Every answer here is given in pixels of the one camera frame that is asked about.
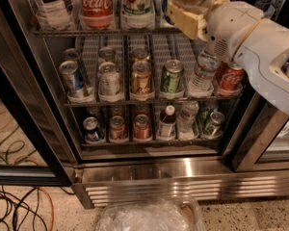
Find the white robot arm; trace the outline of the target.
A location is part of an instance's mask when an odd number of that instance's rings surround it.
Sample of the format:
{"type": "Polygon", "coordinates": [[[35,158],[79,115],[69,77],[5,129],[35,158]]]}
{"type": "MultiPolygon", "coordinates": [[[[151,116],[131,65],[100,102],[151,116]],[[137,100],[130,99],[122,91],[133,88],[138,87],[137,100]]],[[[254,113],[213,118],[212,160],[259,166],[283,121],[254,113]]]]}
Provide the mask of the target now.
{"type": "Polygon", "coordinates": [[[289,29],[241,1],[186,8],[169,0],[167,14],[189,39],[201,39],[209,54],[243,68],[251,86],[289,115],[289,29]]]}

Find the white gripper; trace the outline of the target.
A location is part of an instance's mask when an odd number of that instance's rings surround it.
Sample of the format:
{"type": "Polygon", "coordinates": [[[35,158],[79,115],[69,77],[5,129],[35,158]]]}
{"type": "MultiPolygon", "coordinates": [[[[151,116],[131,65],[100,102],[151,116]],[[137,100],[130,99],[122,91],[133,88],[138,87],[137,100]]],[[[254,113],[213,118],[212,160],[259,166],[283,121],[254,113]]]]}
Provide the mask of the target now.
{"type": "Polygon", "coordinates": [[[174,26],[189,39],[203,40],[206,28],[206,51],[227,63],[264,13],[246,2],[230,0],[213,0],[212,8],[207,26],[203,14],[185,11],[172,1],[168,2],[167,14],[174,26]]]}

